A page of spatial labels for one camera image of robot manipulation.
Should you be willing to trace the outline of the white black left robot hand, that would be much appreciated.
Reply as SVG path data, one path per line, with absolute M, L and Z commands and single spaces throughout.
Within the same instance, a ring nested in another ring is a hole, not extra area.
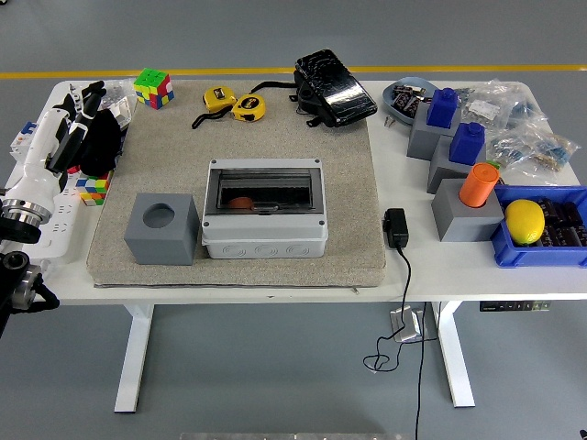
M 22 177 L 6 193 L 6 204 L 54 209 L 60 178 L 86 138 L 105 93 L 104 82 L 92 82 L 82 89 L 80 99 L 68 93 L 45 113 L 24 159 Z

